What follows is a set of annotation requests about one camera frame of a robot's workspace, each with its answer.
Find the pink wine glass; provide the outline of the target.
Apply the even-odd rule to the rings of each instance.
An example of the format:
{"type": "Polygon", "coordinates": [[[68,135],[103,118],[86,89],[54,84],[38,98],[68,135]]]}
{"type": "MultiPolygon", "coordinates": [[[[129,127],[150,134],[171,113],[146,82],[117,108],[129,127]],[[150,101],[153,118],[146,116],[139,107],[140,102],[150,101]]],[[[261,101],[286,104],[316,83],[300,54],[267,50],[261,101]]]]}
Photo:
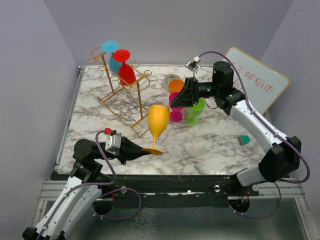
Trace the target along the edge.
{"type": "Polygon", "coordinates": [[[168,105],[171,109],[169,119],[175,123],[180,122],[183,118],[183,115],[182,115],[183,108],[182,107],[171,107],[171,102],[173,101],[173,99],[177,95],[178,95],[178,92],[173,92],[170,94],[169,99],[168,99],[168,105]]]}

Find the cyan wine glass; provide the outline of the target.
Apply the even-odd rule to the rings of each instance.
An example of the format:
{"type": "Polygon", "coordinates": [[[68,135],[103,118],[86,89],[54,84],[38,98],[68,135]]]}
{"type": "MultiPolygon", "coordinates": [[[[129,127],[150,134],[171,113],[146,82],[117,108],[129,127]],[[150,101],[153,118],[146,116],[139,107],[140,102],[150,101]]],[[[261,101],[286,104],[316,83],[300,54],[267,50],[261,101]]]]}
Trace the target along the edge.
{"type": "Polygon", "coordinates": [[[113,75],[118,75],[120,67],[122,66],[121,62],[118,62],[114,59],[114,53],[118,50],[118,47],[118,43],[114,40],[106,41],[101,45],[102,51],[110,54],[108,65],[113,75]]]}

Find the yellow wine glass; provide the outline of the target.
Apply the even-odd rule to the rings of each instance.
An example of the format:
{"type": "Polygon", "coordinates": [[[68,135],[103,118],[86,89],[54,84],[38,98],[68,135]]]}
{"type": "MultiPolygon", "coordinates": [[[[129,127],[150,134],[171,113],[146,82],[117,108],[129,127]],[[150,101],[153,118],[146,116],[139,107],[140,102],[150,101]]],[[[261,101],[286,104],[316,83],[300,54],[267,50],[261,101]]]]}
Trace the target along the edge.
{"type": "Polygon", "coordinates": [[[164,105],[152,105],[148,111],[148,130],[152,135],[152,147],[143,148],[145,152],[149,152],[151,155],[162,155],[163,152],[156,149],[157,138],[166,130],[169,118],[170,109],[164,105]]]}

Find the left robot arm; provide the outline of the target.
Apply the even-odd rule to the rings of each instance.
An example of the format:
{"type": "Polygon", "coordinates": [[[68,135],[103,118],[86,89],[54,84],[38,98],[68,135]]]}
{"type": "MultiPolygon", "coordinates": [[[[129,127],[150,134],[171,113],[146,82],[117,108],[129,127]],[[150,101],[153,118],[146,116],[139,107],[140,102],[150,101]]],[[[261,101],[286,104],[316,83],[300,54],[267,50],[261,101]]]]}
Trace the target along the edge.
{"type": "Polygon", "coordinates": [[[24,230],[25,240],[66,240],[93,202],[106,197],[116,178],[101,172],[98,159],[117,159],[121,164],[149,155],[143,147],[119,134],[109,134],[105,142],[80,139],[73,149],[75,163],[67,182],[46,215],[35,227],[24,230]]]}

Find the green wine glass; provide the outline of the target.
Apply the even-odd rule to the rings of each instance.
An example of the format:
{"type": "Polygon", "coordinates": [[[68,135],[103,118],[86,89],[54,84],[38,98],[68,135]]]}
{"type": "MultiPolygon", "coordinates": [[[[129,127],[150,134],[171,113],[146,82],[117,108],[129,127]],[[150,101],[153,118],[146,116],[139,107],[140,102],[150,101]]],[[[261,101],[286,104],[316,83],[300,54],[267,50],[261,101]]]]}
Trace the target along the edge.
{"type": "Polygon", "coordinates": [[[193,104],[192,107],[189,107],[188,115],[185,118],[185,123],[188,126],[194,127],[199,124],[199,116],[204,111],[206,104],[203,98],[200,98],[197,104],[193,104]]]}

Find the orange wine glass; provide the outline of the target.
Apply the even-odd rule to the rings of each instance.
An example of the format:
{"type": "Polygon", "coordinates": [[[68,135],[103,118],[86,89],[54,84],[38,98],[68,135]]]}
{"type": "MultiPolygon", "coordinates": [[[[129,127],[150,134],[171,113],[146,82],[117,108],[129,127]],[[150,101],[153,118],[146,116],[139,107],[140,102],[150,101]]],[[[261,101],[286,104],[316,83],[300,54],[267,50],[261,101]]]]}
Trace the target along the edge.
{"type": "Polygon", "coordinates": [[[169,94],[179,93],[184,87],[184,81],[180,79],[173,79],[168,83],[169,94]]]}

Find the gold wire glass rack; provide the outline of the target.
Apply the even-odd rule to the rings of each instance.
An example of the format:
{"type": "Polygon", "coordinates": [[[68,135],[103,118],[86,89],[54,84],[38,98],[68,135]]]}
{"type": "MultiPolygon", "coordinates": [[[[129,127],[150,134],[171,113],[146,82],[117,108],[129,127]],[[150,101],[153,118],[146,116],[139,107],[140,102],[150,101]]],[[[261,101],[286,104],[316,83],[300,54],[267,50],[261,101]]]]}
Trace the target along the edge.
{"type": "Polygon", "coordinates": [[[136,77],[135,82],[128,83],[111,70],[105,58],[106,54],[102,47],[98,46],[91,51],[87,60],[90,64],[99,63],[98,70],[106,74],[107,82],[102,88],[104,96],[97,99],[141,138],[148,132],[144,124],[149,113],[149,108],[143,104],[142,92],[151,85],[152,71],[141,70],[137,61],[128,63],[136,77]]]}

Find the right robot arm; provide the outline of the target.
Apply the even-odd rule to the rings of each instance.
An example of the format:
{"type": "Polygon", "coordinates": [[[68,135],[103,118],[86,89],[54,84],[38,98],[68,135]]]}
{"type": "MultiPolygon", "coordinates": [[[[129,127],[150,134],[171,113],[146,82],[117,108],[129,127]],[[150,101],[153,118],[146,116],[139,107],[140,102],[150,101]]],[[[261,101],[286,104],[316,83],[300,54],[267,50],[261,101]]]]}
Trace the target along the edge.
{"type": "Polygon", "coordinates": [[[171,102],[173,108],[189,108],[201,98],[213,97],[218,108],[238,121],[259,143],[265,156],[255,166],[235,174],[229,189],[240,196],[249,185],[270,182],[297,170],[300,166],[301,141],[287,137],[268,122],[248,102],[245,95],[233,87],[234,70],[230,63],[217,61],[213,65],[210,82],[198,82],[195,77],[187,77],[183,89],[171,102]]]}

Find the red wine glass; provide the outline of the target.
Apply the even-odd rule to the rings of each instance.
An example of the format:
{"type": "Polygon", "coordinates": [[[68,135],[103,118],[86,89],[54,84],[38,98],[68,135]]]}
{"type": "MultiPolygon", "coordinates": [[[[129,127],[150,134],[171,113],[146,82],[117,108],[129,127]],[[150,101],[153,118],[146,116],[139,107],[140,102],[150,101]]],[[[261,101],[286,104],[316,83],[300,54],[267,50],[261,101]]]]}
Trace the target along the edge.
{"type": "Polygon", "coordinates": [[[126,63],[130,56],[131,54],[127,49],[119,49],[113,54],[114,60],[121,63],[118,76],[120,77],[120,84],[122,86],[129,86],[136,81],[133,68],[126,63]]]}

